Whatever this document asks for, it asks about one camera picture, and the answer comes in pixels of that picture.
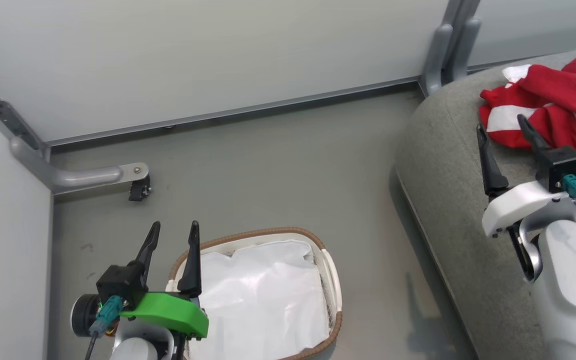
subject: white basket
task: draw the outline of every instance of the white basket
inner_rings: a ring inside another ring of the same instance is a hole
[[[342,299],[339,276],[337,274],[335,263],[333,262],[330,253],[324,247],[322,240],[310,231],[302,228],[279,227],[221,237],[219,239],[202,243],[200,248],[202,255],[208,253],[221,253],[231,256],[238,249],[284,240],[301,240],[310,245],[314,255],[314,263],[317,265],[319,270],[321,285],[326,299],[329,337],[314,348],[306,349],[300,353],[285,358],[290,360],[301,360],[316,355],[329,347],[337,339],[339,330],[341,329]],[[177,291],[177,283],[183,275],[187,257],[188,252],[186,251],[175,262],[170,271],[169,280],[166,285],[167,292]]]

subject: green bracket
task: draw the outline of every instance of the green bracket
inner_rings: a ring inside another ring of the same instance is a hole
[[[208,336],[208,317],[194,303],[166,292],[146,292],[137,308],[123,311],[122,318],[137,317],[188,337]]]

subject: gray metal leg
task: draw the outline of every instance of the gray metal leg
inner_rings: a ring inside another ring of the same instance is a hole
[[[425,59],[421,80],[419,80],[419,86],[426,98],[442,87],[442,65],[452,35],[453,26],[449,23],[444,23],[434,30],[430,51]]]
[[[54,194],[135,182],[143,180],[149,173],[148,165],[144,162],[82,171],[61,170],[46,162],[20,137],[12,137],[9,145],[12,155]]]
[[[471,17],[464,23],[459,39],[457,39],[455,48],[446,64],[444,72],[446,84],[468,76],[468,59],[471,57],[471,52],[473,52],[480,27],[482,27],[482,21],[478,18]]]

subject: gray upholstered fabric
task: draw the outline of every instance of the gray upholstered fabric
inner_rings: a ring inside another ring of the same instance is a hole
[[[519,64],[560,69],[576,51]],[[397,150],[397,171],[482,360],[541,360],[543,342],[528,285],[507,237],[487,239],[475,127],[480,93],[505,84],[493,68],[448,84],[414,113]],[[534,180],[529,153],[494,145],[501,170]]]

